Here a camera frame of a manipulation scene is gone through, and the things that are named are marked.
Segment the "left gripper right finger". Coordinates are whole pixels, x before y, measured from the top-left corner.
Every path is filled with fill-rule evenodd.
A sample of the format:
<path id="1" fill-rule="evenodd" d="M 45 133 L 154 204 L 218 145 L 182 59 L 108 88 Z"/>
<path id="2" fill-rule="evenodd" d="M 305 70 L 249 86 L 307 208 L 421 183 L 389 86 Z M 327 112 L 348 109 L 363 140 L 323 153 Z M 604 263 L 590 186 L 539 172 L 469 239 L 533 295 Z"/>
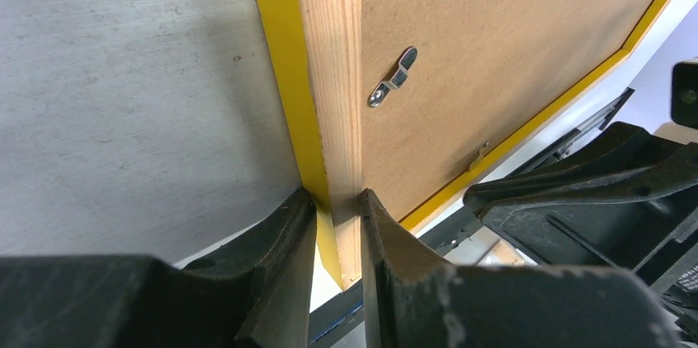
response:
<path id="1" fill-rule="evenodd" d="M 459 266 L 361 193 L 369 347 L 678 347 L 658 297 L 624 269 Z"/>

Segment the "brown frame backing board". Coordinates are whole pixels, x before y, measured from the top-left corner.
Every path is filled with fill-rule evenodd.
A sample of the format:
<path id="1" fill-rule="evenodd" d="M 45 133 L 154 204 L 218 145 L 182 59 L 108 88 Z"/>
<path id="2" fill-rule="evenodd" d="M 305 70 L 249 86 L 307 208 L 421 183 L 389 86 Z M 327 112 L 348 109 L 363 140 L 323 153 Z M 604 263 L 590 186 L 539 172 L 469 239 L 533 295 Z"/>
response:
<path id="1" fill-rule="evenodd" d="M 618 51 L 653 0 L 362 0 L 363 171 L 401 219 Z"/>

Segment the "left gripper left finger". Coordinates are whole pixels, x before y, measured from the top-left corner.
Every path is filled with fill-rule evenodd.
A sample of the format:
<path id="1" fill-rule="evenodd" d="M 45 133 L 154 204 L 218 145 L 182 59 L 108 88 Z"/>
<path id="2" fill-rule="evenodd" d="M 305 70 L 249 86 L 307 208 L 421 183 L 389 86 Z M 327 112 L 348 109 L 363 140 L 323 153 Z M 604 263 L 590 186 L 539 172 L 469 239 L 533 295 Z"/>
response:
<path id="1" fill-rule="evenodd" d="M 177 268 L 146 255 L 1 261 L 4 347 L 305 347 L 316 207 L 299 189 Z"/>

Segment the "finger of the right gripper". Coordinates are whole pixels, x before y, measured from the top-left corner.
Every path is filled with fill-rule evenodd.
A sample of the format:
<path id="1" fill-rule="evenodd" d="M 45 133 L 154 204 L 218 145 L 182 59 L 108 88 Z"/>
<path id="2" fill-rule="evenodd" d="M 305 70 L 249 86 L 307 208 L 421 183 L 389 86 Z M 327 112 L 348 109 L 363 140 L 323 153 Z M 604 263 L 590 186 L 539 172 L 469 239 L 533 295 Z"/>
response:
<path id="1" fill-rule="evenodd" d="M 697 273 L 697 145 L 616 122 L 573 155 L 471 186 L 490 230 L 541 264 L 626 268 L 654 286 Z"/>

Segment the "yellow wooden picture frame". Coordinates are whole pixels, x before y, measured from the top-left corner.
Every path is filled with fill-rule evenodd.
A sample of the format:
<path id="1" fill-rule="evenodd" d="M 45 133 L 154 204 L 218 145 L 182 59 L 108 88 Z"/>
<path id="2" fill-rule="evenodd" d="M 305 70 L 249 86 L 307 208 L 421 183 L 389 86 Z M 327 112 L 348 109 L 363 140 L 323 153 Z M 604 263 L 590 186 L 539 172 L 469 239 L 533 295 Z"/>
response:
<path id="1" fill-rule="evenodd" d="M 650 42 L 672 0 L 653 0 L 620 49 L 496 146 L 483 143 L 468 169 L 407 216 L 417 231 L 445 210 L 475 179 L 517 151 L 570 104 L 617 67 L 628 67 Z M 257 0 L 273 70 L 303 186 L 320 211 L 318 245 L 329 275 L 342 287 L 361 277 L 358 195 L 363 171 L 362 111 L 378 107 L 407 80 L 417 50 L 398 56 L 371 91 L 362 84 L 362 0 Z"/>

